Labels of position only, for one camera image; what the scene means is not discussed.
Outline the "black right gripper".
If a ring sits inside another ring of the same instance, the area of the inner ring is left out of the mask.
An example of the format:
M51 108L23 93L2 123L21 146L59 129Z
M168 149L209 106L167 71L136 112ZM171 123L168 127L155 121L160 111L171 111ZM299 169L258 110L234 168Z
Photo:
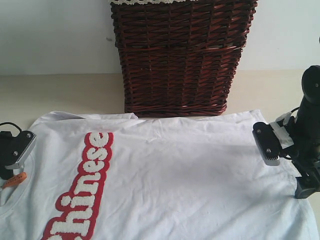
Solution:
M292 164L300 176L296 177L296 199L307 199L317 191L320 179L320 139L294 137L295 154Z

